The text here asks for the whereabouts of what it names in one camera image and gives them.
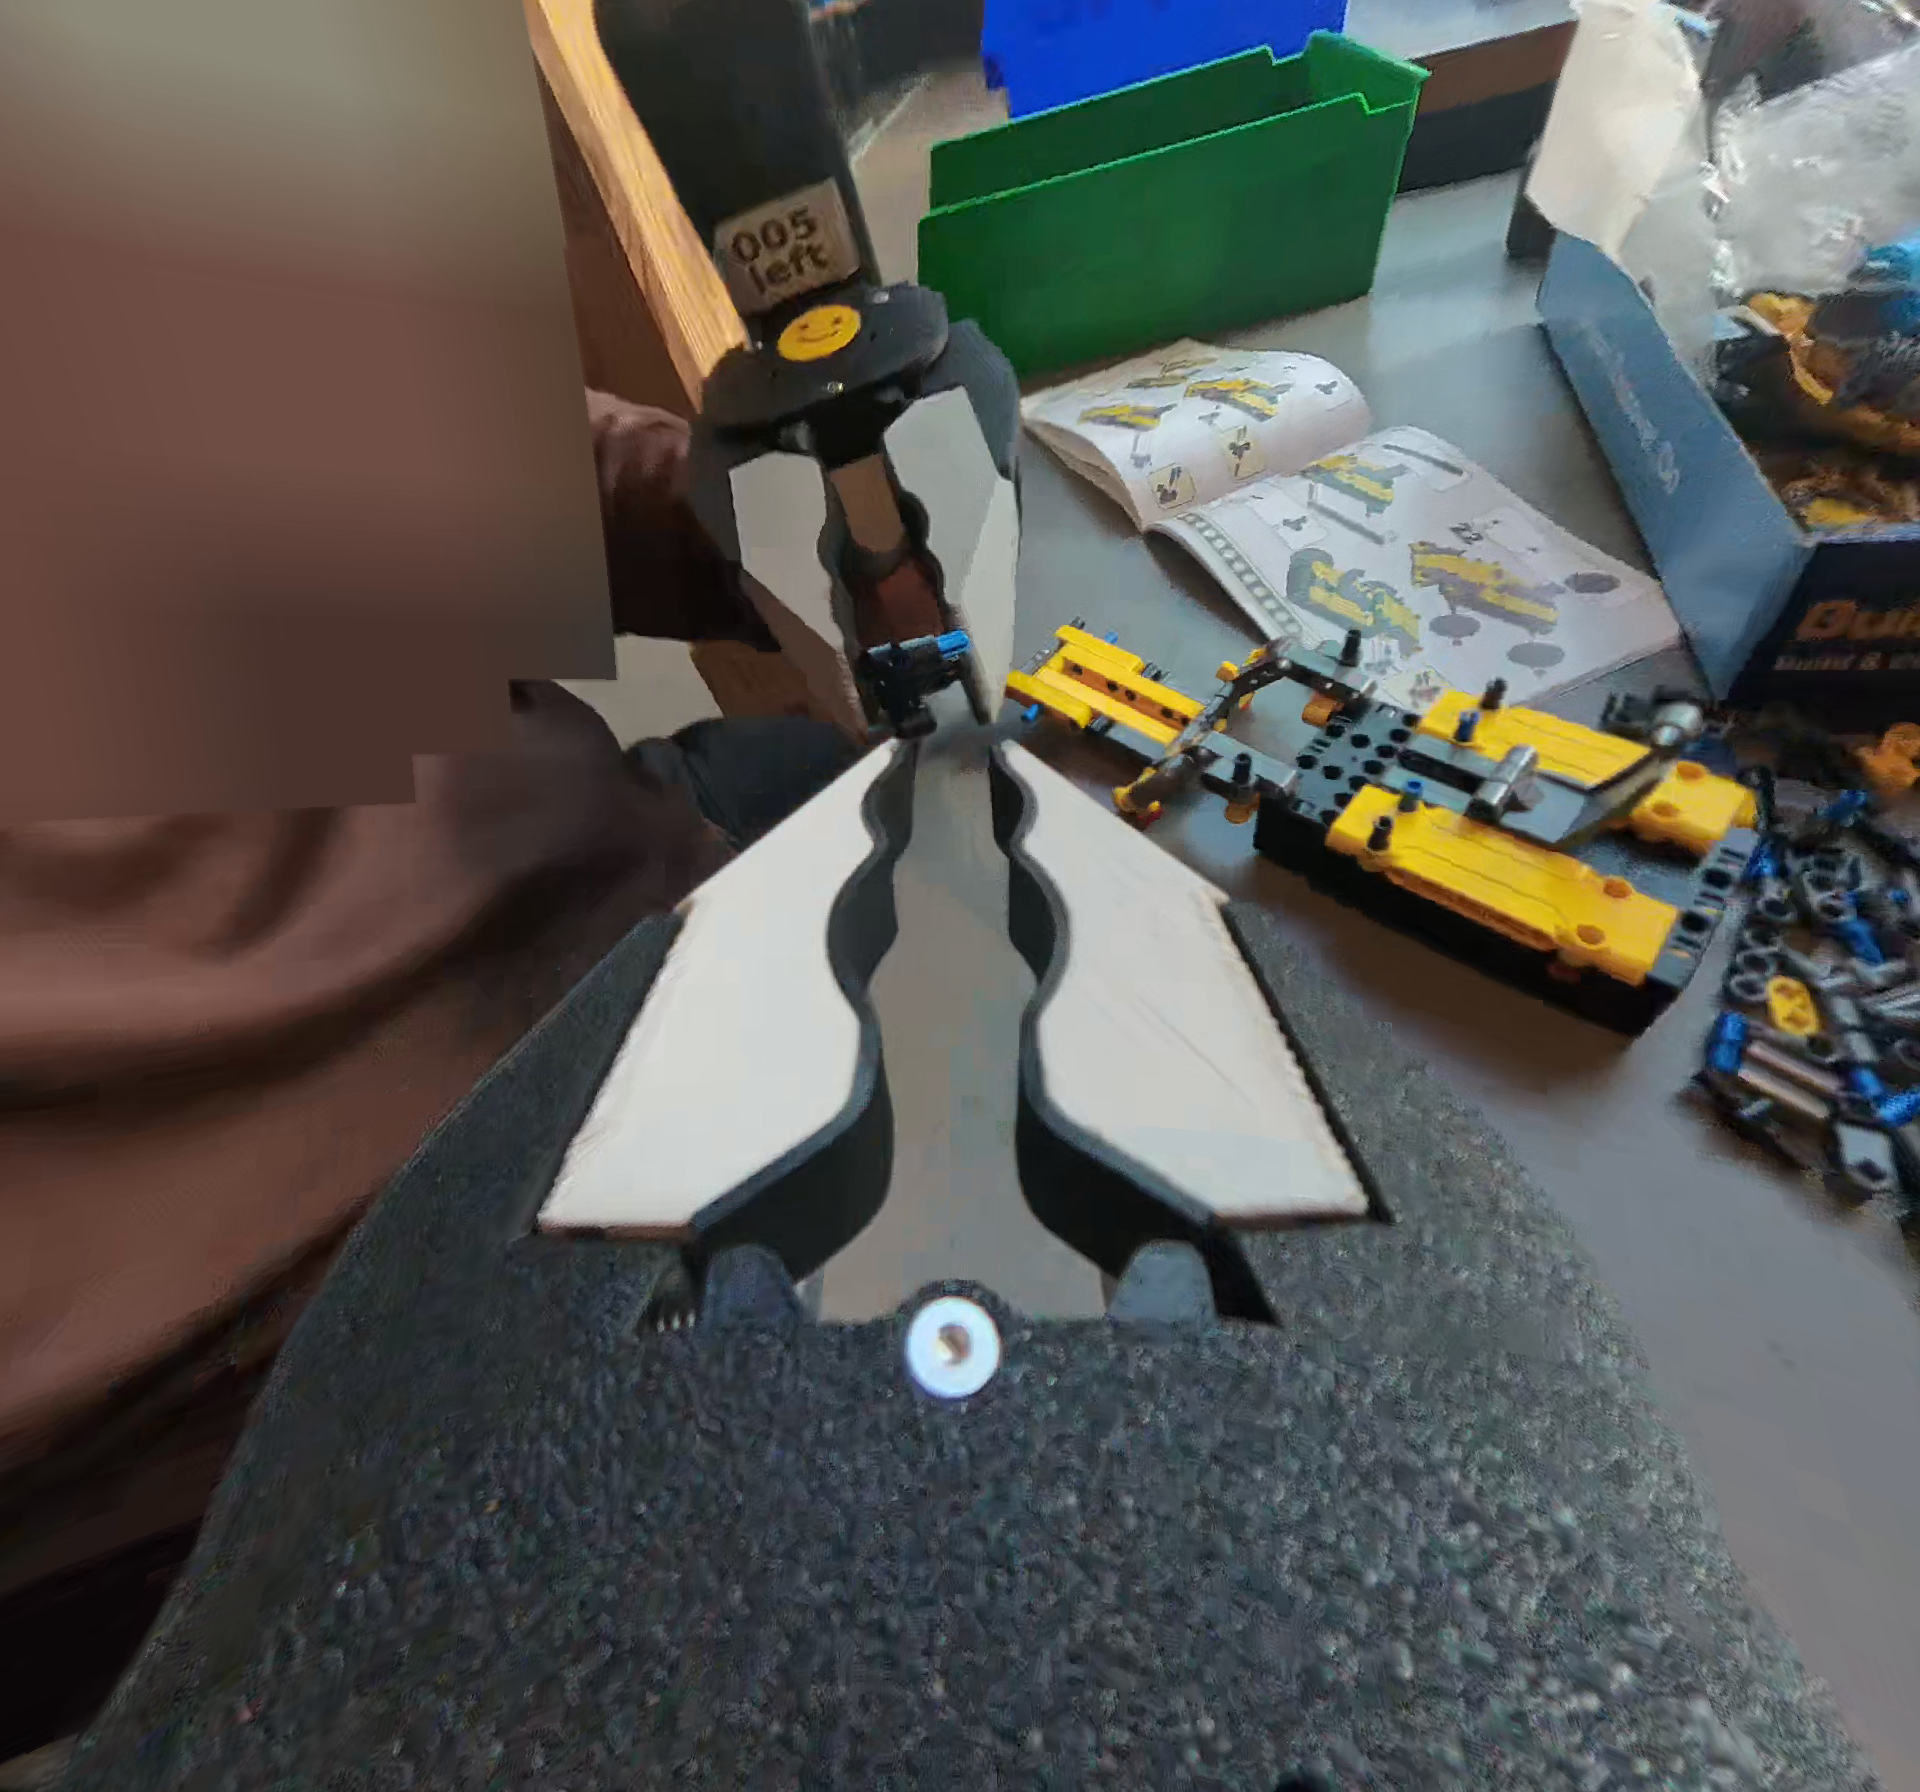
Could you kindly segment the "yellow black brick vehicle model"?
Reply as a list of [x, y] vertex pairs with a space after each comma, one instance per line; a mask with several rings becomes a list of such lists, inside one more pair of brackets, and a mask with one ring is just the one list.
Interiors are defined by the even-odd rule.
[[1507, 680], [1393, 700], [1353, 629], [1267, 643], [1211, 700], [1058, 629], [1003, 695], [1139, 754], [1130, 829], [1204, 788], [1268, 867], [1619, 1040], [1692, 990], [1758, 852], [1750, 780], [1511, 706]]

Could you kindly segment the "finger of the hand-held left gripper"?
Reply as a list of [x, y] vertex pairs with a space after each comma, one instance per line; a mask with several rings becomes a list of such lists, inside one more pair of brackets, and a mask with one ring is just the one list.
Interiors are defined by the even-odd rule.
[[1015, 540], [1027, 540], [1015, 479], [990, 450], [967, 388], [921, 397], [882, 434], [882, 461], [911, 511], [911, 533], [942, 572], [942, 607], [971, 643], [963, 680], [967, 706], [978, 728], [995, 728], [1003, 682], [1015, 667]]
[[857, 680], [860, 629], [841, 581], [841, 511], [818, 461], [759, 450], [726, 473], [739, 587], [777, 634], [787, 666], [806, 680], [806, 700], [844, 739], [865, 739], [865, 700]]

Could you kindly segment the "black connector with blue pin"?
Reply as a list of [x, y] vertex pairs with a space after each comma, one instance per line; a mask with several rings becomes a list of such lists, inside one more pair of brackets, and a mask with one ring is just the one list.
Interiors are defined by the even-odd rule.
[[865, 723], [886, 728], [897, 739], [922, 739], [933, 700], [952, 695], [971, 666], [971, 634], [943, 629], [943, 634], [911, 634], [911, 643], [877, 643], [857, 655], [857, 682], [865, 700]]

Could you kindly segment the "background grey table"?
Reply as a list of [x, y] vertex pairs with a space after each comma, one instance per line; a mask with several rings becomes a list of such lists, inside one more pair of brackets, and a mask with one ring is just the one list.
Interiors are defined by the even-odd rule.
[[1351, 36], [1427, 74], [1397, 188], [1507, 177], [1544, 130], [1566, 0], [1351, 0]]

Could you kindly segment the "wooden board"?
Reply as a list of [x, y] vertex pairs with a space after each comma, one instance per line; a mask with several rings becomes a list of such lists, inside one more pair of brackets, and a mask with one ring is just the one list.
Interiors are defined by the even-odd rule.
[[[599, 52], [590, 0], [523, 0], [523, 11], [540, 79], [584, 388], [692, 424], [709, 374], [747, 341], [739, 311]], [[577, 680], [571, 695], [599, 706], [621, 739], [642, 739], [692, 723], [777, 712], [759, 667], [777, 666], [739, 643], [626, 634], [616, 680]]]

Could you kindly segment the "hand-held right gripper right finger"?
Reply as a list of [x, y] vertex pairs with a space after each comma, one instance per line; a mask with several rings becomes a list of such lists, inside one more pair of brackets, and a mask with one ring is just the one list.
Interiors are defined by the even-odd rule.
[[990, 754], [1010, 948], [1027, 1204], [1098, 1276], [1182, 1243], [1258, 1286], [1239, 1238], [1353, 1230], [1377, 1191], [1297, 1040], [1252, 966], [1225, 896], [1003, 739]]

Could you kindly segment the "pile of blue grey brick parts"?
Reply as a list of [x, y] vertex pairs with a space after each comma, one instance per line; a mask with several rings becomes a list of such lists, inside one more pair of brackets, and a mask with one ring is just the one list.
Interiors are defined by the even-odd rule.
[[1920, 1224], [1920, 771], [1790, 706], [1737, 712], [1758, 798], [1692, 1103], [1843, 1204]]

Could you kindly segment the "open instruction booklet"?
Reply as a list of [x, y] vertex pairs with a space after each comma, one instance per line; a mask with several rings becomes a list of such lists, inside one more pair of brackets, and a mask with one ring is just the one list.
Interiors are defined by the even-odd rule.
[[1682, 646], [1660, 581], [1603, 555], [1419, 424], [1377, 434], [1311, 351], [1169, 341], [1027, 397], [1027, 434], [1182, 540], [1267, 643], [1339, 646], [1397, 706], [1511, 706]]

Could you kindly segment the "green plastic bin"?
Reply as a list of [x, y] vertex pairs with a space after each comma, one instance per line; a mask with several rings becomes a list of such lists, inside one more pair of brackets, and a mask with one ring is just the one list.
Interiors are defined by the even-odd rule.
[[1027, 379], [1353, 303], [1419, 93], [1318, 29], [942, 142], [921, 280]]

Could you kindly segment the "person's brown sweater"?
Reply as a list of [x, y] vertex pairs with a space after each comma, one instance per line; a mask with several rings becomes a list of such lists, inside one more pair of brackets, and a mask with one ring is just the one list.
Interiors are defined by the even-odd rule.
[[0, 858], [5, 1593], [199, 1510], [239, 1326], [733, 838], [557, 682], [406, 801], [46, 816]]

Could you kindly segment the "white paper bag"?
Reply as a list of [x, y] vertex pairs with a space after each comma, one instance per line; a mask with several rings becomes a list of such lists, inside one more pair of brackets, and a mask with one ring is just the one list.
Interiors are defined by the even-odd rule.
[[1524, 207], [1591, 242], [1651, 311], [1708, 295], [1708, 52], [1714, 20], [1675, 0], [1575, 0]]

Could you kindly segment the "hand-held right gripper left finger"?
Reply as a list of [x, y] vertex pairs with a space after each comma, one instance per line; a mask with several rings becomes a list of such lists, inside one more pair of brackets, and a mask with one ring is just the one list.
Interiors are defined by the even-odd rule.
[[771, 1252], [818, 1276], [882, 1204], [897, 1113], [877, 960], [897, 948], [921, 747], [882, 739], [677, 902], [536, 1238]]

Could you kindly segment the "blue cardboard kit box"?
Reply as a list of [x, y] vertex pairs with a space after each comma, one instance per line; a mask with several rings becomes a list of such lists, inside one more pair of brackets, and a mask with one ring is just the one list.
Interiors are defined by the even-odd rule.
[[[1915, 0], [1708, 0], [1714, 103], [1785, 36], [1827, 67], [1898, 42]], [[1591, 242], [1544, 244], [1544, 343], [1619, 473], [1669, 607], [1728, 706], [1790, 706], [1822, 728], [1884, 736], [1920, 706], [1920, 465], [1836, 448], [1762, 448], [1714, 406], [1714, 212], [1708, 295], [1651, 311]]]

